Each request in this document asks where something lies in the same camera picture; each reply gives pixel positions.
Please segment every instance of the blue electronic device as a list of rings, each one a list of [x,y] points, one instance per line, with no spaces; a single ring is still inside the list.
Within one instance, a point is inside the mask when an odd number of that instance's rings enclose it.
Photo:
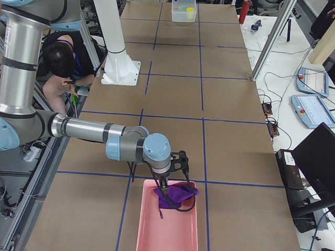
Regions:
[[[297,88],[303,93],[329,96],[329,76],[326,72],[301,67],[297,77]]]
[[[307,128],[316,128],[322,122],[335,128],[335,118],[319,95],[292,95],[291,103]]]

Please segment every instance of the brown table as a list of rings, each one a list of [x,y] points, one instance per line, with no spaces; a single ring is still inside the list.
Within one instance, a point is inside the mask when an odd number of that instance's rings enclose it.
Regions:
[[[145,126],[186,151],[199,251],[300,250],[235,8],[199,4],[195,23],[177,24],[169,3],[130,1],[121,24],[138,83],[97,79],[80,118]],[[103,144],[70,139],[26,251],[136,250],[150,172],[136,175]]]

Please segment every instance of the person's arm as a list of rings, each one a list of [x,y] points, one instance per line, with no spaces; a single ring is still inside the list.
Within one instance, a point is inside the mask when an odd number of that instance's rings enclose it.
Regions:
[[[86,77],[82,77],[80,79],[76,79],[75,85],[77,85],[77,86],[92,85],[93,80],[94,80],[94,75],[91,74],[91,75],[88,75]]]

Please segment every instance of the person's leg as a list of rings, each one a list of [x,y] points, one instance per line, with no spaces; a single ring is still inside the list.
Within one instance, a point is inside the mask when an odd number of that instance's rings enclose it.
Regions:
[[[69,88],[63,86],[61,78],[54,75],[44,84],[43,93],[53,111],[66,114],[65,103],[62,98],[66,91],[69,91]]]

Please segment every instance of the pink plastic bin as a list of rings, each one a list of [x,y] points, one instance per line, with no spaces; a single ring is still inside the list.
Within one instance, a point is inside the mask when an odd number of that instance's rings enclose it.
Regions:
[[[169,180],[169,185],[185,181]],[[190,212],[178,212],[173,209],[158,210],[158,196],[154,180],[145,180],[143,184],[140,224],[138,228],[136,251],[197,251],[197,210],[196,205]],[[183,201],[181,209],[189,208],[193,198]]]

